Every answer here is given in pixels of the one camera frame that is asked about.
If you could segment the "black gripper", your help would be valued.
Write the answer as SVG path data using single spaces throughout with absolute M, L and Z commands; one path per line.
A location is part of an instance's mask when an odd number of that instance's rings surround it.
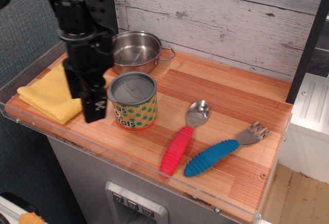
M 93 27 L 90 32 L 69 34 L 59 30 L 59 37 L 66 43 L 68 63 L 65 75 L 71 97 L 80 98 L 86 123 L 104 119 L 107 94 L 105 88 L 87 90 L 87 85 L 102 85 L 104 73 L 113 67 L 112 30 Z

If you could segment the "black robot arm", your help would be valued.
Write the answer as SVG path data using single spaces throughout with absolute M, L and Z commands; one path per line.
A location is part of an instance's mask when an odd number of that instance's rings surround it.
M 104 73 L 113 67 L 112 28 L 98 25 L 86 0 L 49 0 L 57 18 L 58 36 L 66 44 L 63 61 L 72 98 L 81 99 L 85 121 L 105 118 Z

